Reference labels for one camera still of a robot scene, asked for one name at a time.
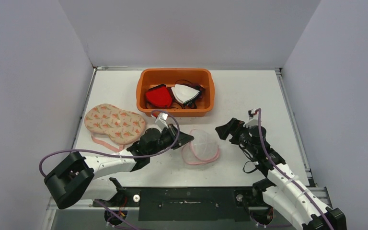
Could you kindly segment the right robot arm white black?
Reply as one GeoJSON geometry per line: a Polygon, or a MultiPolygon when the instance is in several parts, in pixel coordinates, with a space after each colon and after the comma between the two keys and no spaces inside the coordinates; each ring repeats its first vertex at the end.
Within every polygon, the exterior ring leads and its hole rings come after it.
{"type": "Polygon", "coordinates": [[[283,157],[266,141],[266,129],[247,126],[232,118],[215,128],[221,140],[229,140],[251,157],[265,179],[253,184],[255,204],[269,205],[297,230],[345,230],[345,214],[321,201],[294,174],[283,157]]]}

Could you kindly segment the orange plastic tub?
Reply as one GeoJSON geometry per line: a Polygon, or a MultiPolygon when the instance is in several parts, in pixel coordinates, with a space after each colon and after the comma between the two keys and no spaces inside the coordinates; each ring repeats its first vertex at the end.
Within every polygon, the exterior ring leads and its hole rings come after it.
{"type": "Polygon", "coordinates": [[[196,109],[184,109],[174,106],[165,110],[176,117],[202,117],[214,107],[215,86],[211,73],[207,69],[200,68],[159,68],[146,69],[141,73],[136,89],[137,108],[139,111],[150,116],[153,108],[147,106],[145,93],[161,84],[172,87],[176,83],[188,81],[197,83],[202,88],[202,98],[195,101],[196,109]]]}

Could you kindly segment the white mesh laundry bag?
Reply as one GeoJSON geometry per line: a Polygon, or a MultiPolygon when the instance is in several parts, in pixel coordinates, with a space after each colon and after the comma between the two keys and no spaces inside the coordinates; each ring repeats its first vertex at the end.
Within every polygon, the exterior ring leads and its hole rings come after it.
{"type": "Polygon", "coordinates": [[[194,137],[194,140],[186,144],[181,151],[184,163],[198,166],[218,160],[220,157],[219,145],[211,134],[201,129],[192,129],[190,135],[194,137]]]}

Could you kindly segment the white bra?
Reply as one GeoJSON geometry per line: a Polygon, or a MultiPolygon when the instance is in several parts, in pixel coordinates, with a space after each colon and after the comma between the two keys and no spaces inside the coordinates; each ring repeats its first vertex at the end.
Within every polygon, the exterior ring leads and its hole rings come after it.
{"type": "Polygon", "coordinates": [[[200,90],[182,84],[176,84],[174,87],[171,87],[171,90],[176,101],[181,104],[190,103],[201,93],[200,90]]]}

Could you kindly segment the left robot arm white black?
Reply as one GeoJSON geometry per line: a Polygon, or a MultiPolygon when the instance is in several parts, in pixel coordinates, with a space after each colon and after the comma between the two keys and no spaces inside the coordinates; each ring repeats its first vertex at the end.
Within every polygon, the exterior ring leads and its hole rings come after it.
{"type": "Polygon", "coordinates": [[[98,200],[117,207],[132,202],[134,194],[127,192],[112,174],[140,170],[150,163],[151,157],[194,139],[170,124],[162,131],[147,129],[138,141],[117,155],[98,152],[96,156],[82,156],[81,150],[73,150],[44,176],[44,183],[59,209],[80,200],[98,200]]]}

